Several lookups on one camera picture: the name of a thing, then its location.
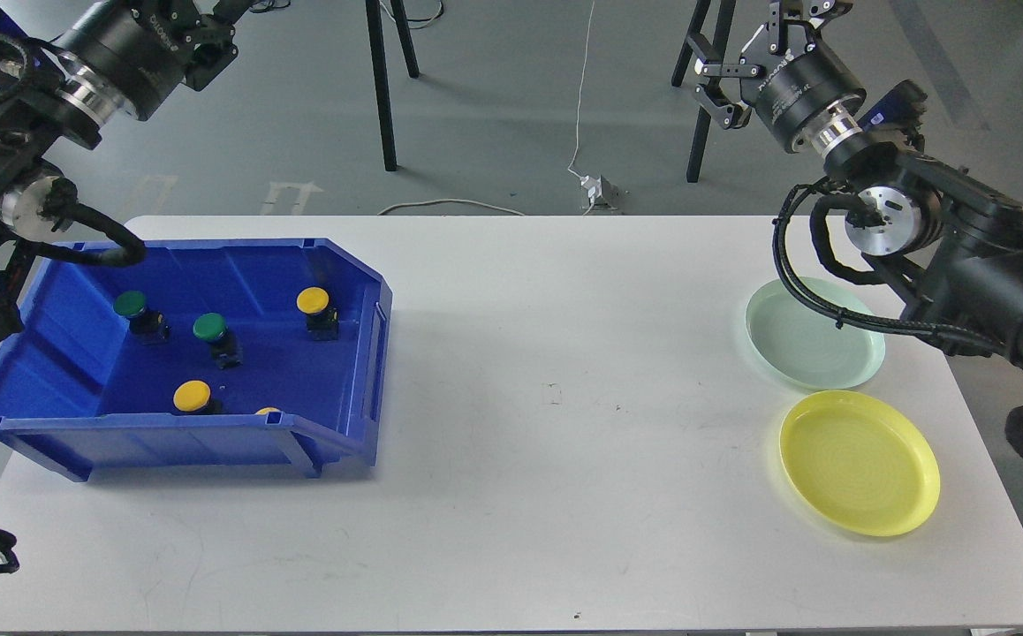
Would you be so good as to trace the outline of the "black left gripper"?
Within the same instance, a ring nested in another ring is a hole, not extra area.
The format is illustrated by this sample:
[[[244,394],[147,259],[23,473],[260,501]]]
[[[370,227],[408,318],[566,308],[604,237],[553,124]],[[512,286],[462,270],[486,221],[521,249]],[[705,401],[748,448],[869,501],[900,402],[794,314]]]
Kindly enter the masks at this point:
[[[60,95],[95,122],[147,121],[178,86],[203,90],[237,59],[237,1],[99,1],[55,40]]]

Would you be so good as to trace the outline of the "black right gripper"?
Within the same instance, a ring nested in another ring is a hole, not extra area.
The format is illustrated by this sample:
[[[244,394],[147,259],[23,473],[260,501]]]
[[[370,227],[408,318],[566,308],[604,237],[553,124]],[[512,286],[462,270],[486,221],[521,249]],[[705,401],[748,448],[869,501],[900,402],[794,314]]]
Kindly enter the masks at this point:
[[[704,154],[710,125],[740,129],[751,113],[789,154],[811,148],[828,155],[862,133],[853,113],[866,89],[820,37],[822,25],[852,8],[852,1],[770,1],[767,52],[777,59],[771,67],[758,54],[726,64],[709,40],[694,39],[694,72],[703,79],[694,92],[701,105],[694,153]]]

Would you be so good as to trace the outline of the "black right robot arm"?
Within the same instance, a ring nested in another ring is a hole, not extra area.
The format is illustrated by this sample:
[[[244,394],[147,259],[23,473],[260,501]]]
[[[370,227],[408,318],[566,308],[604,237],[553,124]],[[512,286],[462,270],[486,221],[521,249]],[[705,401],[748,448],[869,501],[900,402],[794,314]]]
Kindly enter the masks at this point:
[[[720,3],[712,36],[702,32],[709,7],[694,5],[671,78],[698,78],[686,180],[699,176],[711,125],[740,129],[758,117],[784,152],[822,158],[822,178],[795,185],[774,220],[771,257],[786,292],[838,327],[915,337],[949,355],[999,355],[1023,371],[1023,205],[925,152],[928,96],[914,81],[868,104],[866,88],[822,39],[851,1],[770,1],[739,51],[727,45],[733,1]],[[889,286],[904,301],[899,317],[844,309],[798,277],[786,238],[809,197],[822,268]],[[1023,458],[1023,405],[1004,433]]]

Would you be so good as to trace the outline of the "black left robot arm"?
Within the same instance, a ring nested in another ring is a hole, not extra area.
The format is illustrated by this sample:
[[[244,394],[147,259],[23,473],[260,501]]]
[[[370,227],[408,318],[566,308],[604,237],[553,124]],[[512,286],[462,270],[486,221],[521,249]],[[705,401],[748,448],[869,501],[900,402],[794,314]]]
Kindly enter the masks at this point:
[[[100,144],[113,113],[148,120],[178,86],[202,90],[237,59],[250,1],[98,1],[62,36],[28,36],[0,8],[0,343],[23,331],[36,258],[122,269],[147,246],[79,199],[48,162],[57,140]]]

